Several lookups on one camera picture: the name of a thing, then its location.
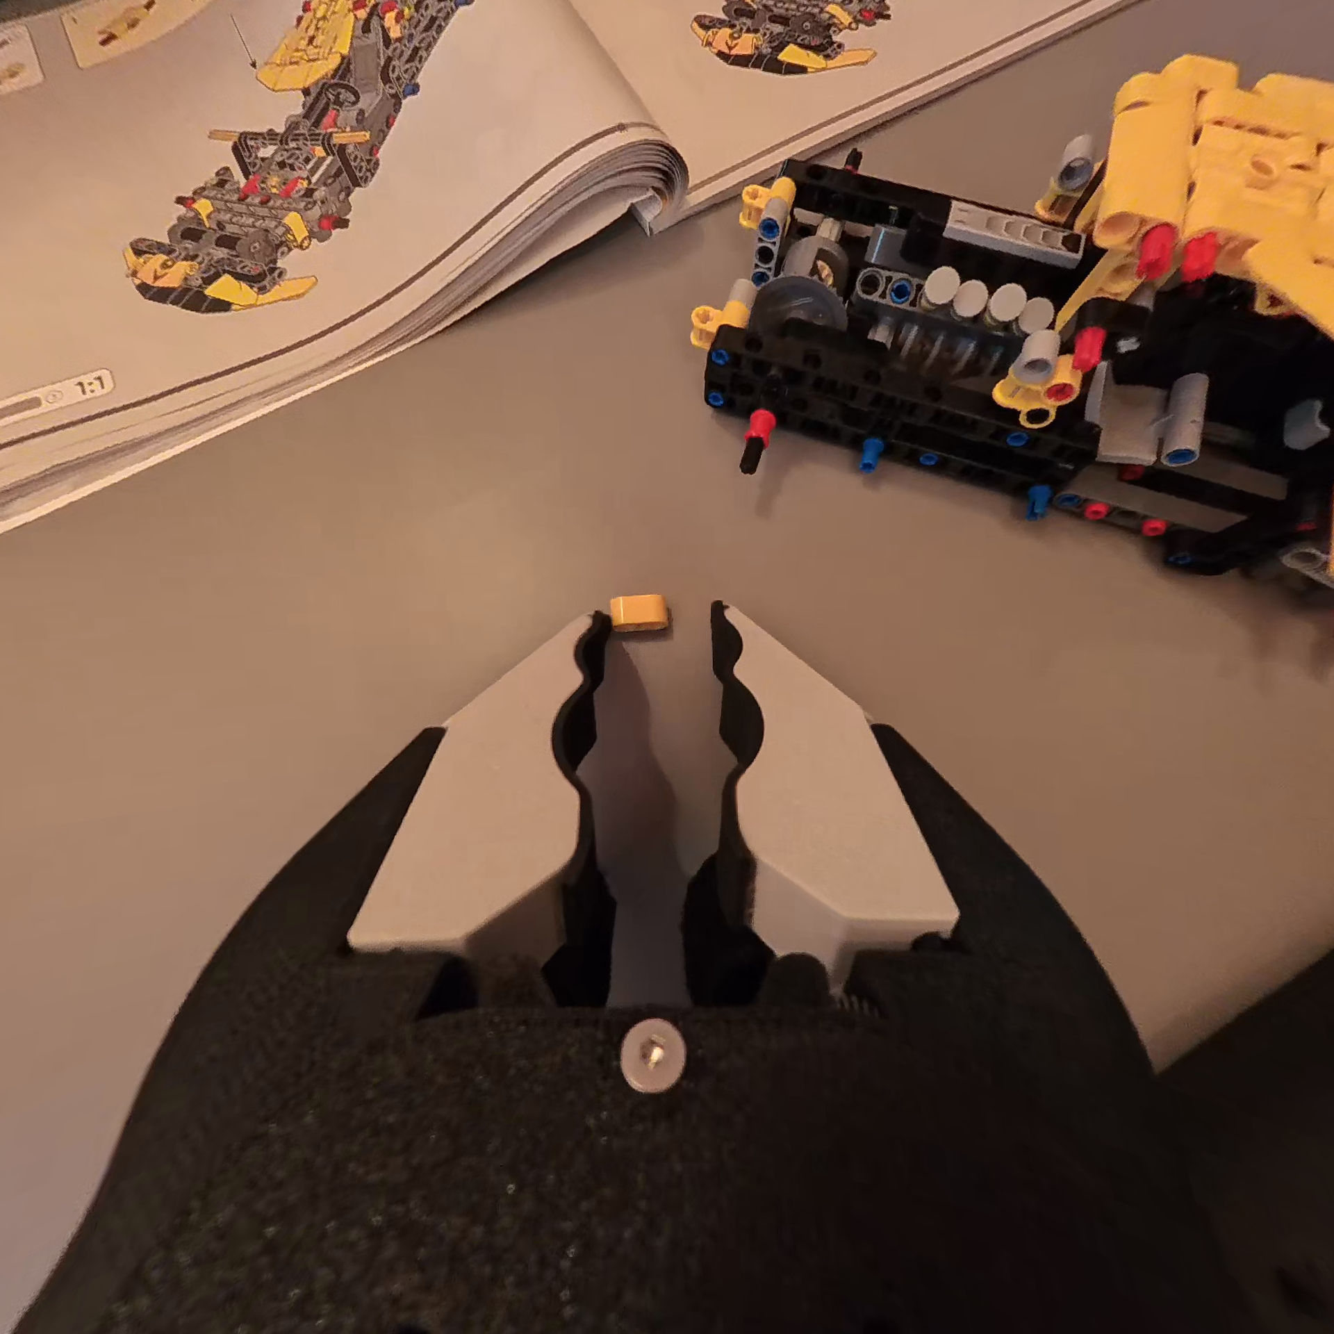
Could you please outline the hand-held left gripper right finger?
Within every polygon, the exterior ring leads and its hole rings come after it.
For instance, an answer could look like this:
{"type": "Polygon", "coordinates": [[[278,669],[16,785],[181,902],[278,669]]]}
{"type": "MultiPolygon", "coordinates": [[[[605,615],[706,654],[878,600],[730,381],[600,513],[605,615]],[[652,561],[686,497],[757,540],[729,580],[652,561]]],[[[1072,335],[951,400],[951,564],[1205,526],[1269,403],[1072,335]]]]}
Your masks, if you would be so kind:
{"type": "Polygon", "coordinates": [[[903,953],[959,920],[862,707],[740,608],[710,608],[719,839],[681,910],[689,1001],[752,1004],[773,964],[813,959],[843,991],[865,953],[903,953]]]}

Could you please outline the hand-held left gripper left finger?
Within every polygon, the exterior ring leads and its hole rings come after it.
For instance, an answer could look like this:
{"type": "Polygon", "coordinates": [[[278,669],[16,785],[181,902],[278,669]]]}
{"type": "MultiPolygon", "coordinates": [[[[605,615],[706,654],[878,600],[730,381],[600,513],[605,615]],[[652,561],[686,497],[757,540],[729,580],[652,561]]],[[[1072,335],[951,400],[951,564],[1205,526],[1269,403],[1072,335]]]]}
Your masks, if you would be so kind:
{"type": "Polygon", "coordinates": [[[578,767],[611,634],[576,616],[443,724],[352,920],[359,954],[532,962],[562,1007],[609,994],[614,900],[578,767]]]}

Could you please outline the yellow black toy brick car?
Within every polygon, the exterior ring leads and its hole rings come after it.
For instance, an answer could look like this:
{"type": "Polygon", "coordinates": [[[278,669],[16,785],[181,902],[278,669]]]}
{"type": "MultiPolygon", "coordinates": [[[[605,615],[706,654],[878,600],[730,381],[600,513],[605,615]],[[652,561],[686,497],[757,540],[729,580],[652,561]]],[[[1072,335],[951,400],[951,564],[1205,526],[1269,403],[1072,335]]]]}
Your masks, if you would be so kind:
{"type": "Polygon", "coordinates": [[[1135,75],[1032,211],[859,167],[746,186],[749,268],[692,310],[743,475],[787,430],[1330,591],[1330,83],[1135,75]]]}

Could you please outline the instruction booklet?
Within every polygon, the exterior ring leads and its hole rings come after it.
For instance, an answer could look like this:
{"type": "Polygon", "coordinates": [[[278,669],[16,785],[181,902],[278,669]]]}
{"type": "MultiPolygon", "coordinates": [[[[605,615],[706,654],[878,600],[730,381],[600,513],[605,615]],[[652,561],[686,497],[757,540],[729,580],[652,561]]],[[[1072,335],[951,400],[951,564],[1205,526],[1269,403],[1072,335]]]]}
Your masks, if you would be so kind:
{"type": "Polygon", "coordinates": [[[1121,8],[3,3],[1,530],[1121,8]]]}

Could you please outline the grey desk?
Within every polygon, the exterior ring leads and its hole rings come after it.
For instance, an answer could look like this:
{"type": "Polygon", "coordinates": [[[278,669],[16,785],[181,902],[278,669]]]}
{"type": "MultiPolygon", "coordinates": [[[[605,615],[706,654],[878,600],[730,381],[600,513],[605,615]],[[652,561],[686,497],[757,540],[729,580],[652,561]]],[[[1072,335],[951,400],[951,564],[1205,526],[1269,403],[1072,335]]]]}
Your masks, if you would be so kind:
{"type": "Polygon", "coordinates": [[[665,592],[606,696],[678,807],[625,864],[617,996],[716,832],[706,602],[903,729],[1175,1056],[1330,943],[1326,624],[825,445],[737,475],[687,307],[735,213],[608,232],[432,341],[3,537],[3,1326],[187,983],[341,799],[571,613],[665,592]]]}

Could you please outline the black perforated pad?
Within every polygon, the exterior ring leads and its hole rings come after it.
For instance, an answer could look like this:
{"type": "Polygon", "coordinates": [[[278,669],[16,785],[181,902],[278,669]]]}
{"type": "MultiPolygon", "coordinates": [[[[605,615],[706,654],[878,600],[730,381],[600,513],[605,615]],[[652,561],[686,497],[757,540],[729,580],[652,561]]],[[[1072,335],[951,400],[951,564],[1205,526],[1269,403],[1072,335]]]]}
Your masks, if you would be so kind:
{"type": "Polygon", "coordinates": [[[1332,1331],[1332,954],[1161,1072],[1264,1331],[1332,1331]]]}

